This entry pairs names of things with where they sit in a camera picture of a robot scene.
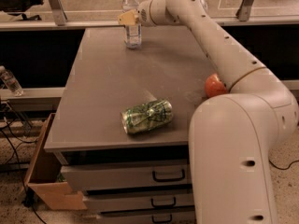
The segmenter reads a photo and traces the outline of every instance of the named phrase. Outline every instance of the red ball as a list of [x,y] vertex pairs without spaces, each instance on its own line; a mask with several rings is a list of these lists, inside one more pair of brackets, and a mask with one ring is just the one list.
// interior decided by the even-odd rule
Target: red ball
[[208,98],[228,93],[223,82],[219,79],[216,73],[206,79],[205,92]]

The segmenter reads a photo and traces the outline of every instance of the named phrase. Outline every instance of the brown box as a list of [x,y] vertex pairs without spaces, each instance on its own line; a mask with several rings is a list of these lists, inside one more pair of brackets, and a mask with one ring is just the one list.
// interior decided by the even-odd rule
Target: brown box
[[50,114],[41,129],[35,153],[24,178],[25,185],[52,210],[86,209],[81,192],[73,191],[67,182],[56,182],[62,165],[54,154],[44,150],[53,119],[54,114]]

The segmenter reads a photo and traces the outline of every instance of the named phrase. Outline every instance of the plastic bottle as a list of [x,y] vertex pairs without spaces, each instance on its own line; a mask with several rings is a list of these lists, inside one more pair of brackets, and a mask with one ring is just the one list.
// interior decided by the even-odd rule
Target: plastic bottle
[[14,96],[23,95],[23,90],[19,81],[15,78],[12,72],[7,70],[3,65],[0,66],[0,78]]
[[[132,9],[138,9],[138,0],[123,0],[122,11],[126,12]],[[141,24],[134,26],[125,26],[124,42],[128,49],[137,49],[141,47]]]

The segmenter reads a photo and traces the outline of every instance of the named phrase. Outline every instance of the green can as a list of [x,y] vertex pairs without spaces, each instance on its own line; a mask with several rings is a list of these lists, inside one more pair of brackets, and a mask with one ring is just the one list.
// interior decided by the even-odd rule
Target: green can
[[172,106],[166,100],[156,100],[126,109],[121,118],[126,133],[150,131],[172,120]]

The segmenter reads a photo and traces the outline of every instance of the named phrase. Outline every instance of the drawer handle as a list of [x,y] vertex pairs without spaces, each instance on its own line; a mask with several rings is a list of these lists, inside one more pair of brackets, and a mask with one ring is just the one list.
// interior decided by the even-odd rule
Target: drawer handle
[[156,172],[152,171],[152,179],[155,180],[157,183],[163,183],[163,182],[178,182],[181,181],[185,178],[185,170],[181,170],[181,177],[176,177],[176,178],[157,178]]
[[173,201],[171,204],[167,204],[167,205],[156,205],[156,204],[153,202],[153,199],[151,199],[151,205],[152,205],[152,207],[154,207],[154,208],[168,208],[168,207],[174,207],[176,204],[177,204],[177,199],[176,199],[176,197],[174,197],[174,201]]
[[171,214],[169,215],[168,220],[155,220],[155,217],[151,216],[151,221],[152,221],[152,223],[155,223],[155,224],[166,224],[166,223],[169,223],[172,221],[172,215]]

